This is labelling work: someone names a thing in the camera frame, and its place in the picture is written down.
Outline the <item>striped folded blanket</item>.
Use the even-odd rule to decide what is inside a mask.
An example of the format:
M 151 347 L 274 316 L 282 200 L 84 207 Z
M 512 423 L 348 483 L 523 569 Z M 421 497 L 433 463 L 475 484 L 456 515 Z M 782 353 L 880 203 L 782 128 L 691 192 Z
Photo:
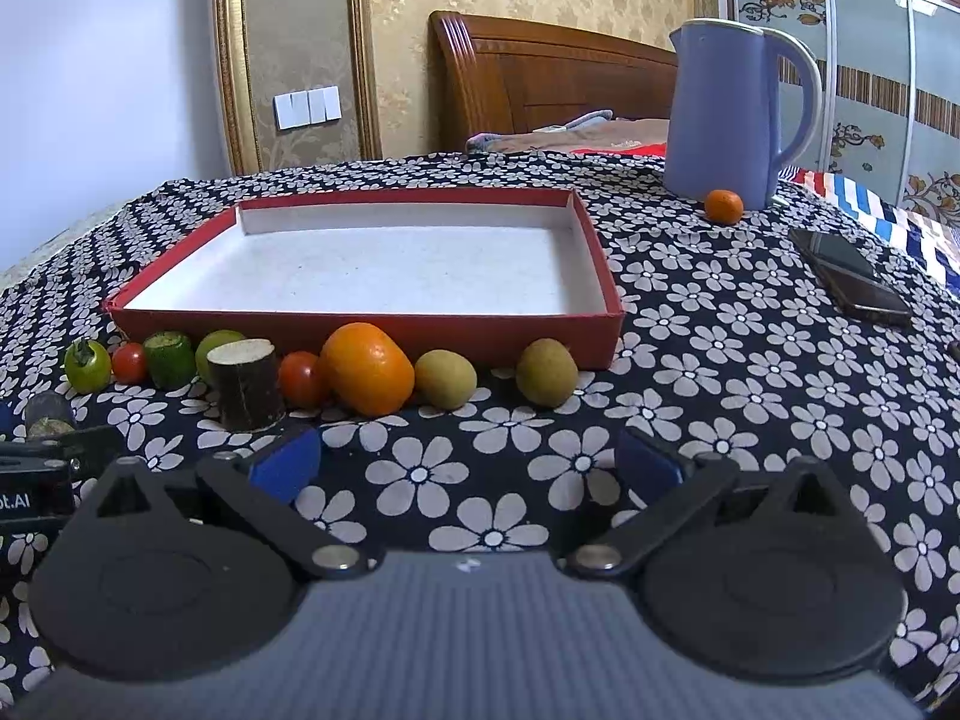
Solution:
M 622 119 L 613 117 L 610 110 L 596 110 L 565 125 L 534 132 L 477 133 L 466 141 L 466 151 L 664 156 L 667 140 L 667 119 Z

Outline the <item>dark sugarcane piece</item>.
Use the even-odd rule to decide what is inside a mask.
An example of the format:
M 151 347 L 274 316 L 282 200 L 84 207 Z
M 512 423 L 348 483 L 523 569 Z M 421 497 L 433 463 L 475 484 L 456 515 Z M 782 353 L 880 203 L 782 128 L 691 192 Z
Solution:
M 70 401 L 52 390 L 32 395 L 26 401 L 23 419 L 29 440 L 52 439 L 73 433 L 76 429 Z
M 231 433 L 256 433 L 285 416 L 275 346 L 245 338 L 213 349 L 208 364 L 220 392 L 220 421 Z

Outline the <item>kiwi fruit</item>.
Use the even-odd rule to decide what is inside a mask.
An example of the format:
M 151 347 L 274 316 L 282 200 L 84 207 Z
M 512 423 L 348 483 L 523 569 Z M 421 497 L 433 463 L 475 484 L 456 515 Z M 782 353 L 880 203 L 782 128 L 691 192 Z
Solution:
M 571 397 L 579 369 L 573 356 L 553 338 L 540 338 L 524 349 L 514 369 L 519 392 L 534 405 L 556 408 Z
M 449 349 L 428 351 L 415 363 L 416 390 L 436 410 L 454 411 L 477 388 L 477 372 L 470 361 Z

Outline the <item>green lime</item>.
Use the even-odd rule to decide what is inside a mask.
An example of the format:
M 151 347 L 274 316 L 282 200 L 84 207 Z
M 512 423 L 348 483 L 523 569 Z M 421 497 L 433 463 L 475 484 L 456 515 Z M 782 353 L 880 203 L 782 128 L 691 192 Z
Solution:
M 200 340 L 200 343 L 197 344 L 197 349 L 195 349 L 195 367 L 197 367 L 197 374 L 206 383 L 206 385 L 213 385 L 212 372 L 210 372 L 210 364 L 208 364 L 208 353 L 213 351 L 213 349 L 220 348 L 224 344 L 235 343 L 235 341 L 244 340 L 244 335 L 241 332 L 236 332 L 236 330 L 215 330 L 215 332 L 210 332 L 208 335 L 205 335 Z

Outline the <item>wooden bed headboard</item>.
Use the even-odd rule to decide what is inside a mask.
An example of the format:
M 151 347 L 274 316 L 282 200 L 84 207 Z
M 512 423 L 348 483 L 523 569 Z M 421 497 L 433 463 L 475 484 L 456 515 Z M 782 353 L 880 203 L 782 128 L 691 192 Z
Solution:
M 677 57 L 598 32 L 498 16 L 435 11 L 436 141 L 459 151 L 477 133 L 532 132 L 608 109 L 665 119 Z

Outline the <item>white wall switch panel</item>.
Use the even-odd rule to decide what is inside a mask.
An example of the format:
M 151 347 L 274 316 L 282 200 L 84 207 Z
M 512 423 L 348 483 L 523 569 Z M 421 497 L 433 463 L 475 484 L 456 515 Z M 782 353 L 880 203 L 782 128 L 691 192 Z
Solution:
M 280 130 L 331 124 L 342 119 L 340 93 L 336 86 L 277 94 L 274 112 Z

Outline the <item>green cucumber piece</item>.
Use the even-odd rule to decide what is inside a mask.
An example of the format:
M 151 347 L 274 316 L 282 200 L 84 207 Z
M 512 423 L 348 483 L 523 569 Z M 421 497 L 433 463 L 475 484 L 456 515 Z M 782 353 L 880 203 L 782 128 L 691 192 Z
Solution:
M 143 342 L 149 375 L 158 390 L 178 390 L 195 376 L 195 356 L 181 332 L 158 332 Z

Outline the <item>wardrobe with floral doors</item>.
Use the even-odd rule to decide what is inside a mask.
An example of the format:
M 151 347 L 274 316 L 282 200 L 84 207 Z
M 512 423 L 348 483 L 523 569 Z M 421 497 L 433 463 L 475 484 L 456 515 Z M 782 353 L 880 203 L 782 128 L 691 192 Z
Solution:
M 822 122 L 800 167 L 958 223 L 958 0 L 727 0 L 797 37 L 822 70 Z

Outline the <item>red cherry tomato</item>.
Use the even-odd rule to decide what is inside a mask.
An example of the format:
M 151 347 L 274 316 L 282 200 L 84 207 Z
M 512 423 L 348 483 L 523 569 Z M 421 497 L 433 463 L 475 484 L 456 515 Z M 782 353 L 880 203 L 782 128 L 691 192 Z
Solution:
M 309 351 L 295 351 L 280 361 L 278 387 L 286 403 L 295 410 L 315 410 L 324 405 L 329 395 L 320 357 Z
M 145 348 L 140 343 L 128 341 L 114 349 L 110 356 L 114 379 L 122 385 L 135 385 L 148 376 Z

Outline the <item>small mandarin orange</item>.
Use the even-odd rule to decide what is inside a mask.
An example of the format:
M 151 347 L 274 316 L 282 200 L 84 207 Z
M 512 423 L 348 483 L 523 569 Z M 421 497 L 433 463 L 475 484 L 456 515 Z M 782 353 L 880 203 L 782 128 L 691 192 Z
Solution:
M 711 223 L 734 226 L 742 220 L 745 205 L 736 192 L 716 188 L 704 197 L 703 211 L 704 217 Z

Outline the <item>blue electric kettle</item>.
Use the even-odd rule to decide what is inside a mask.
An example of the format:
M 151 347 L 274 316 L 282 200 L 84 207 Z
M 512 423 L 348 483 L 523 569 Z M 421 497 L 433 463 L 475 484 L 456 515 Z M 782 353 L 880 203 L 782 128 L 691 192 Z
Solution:
M 719 18 L 693 18 L 670 34 L 677 78 L 670 106 L 664 185 L 703 200 L 737 193 L 748 211 L 766 208 L 781 168 L 811 143 L 823 109 L 822 75 L 797 37 Z M 797 71 L 799 125 L 781 141 L 779 64 Z

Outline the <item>golden wall frame moulding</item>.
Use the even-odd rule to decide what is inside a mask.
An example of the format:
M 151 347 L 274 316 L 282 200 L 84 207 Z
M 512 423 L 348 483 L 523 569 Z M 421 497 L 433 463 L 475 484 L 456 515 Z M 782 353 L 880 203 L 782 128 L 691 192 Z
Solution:
M 370 0 L 212 0 L 223 132 L 236 174 L 382 154 Z M 274 98 L 335 86 L 342 119 L 283 130 Z

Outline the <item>green tomato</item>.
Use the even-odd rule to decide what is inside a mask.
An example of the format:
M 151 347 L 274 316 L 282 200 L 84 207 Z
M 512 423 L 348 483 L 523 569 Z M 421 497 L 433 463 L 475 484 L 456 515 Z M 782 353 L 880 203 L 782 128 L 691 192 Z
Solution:
M 77 394 L 101 392 L 112 379 L 110 356 L 99 341 L 75 340 L 65 351 L 65 376 Z

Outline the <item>red shallow cardboard box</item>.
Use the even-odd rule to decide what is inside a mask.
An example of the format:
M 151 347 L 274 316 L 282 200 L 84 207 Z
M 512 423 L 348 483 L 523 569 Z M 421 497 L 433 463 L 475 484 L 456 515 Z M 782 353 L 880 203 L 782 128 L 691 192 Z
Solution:
M 145 266 L 106 309 L 127 335 L 238 330 L 280 351 L 350 322 L 418 358 L 508 367 L 539 338 L 604 369 L 625 309 L 583 200 L 556 188 L 396 188 L 242 200 Z

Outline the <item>large orange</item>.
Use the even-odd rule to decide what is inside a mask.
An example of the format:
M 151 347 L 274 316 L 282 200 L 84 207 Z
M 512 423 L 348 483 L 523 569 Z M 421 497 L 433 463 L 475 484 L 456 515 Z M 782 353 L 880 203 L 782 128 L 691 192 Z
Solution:
M 325 340 L 320 362 L 343 405 L 368 418 L 400 410 L 415 387 L 415 369 L 407 355 L 372 323 L 337 328 Z

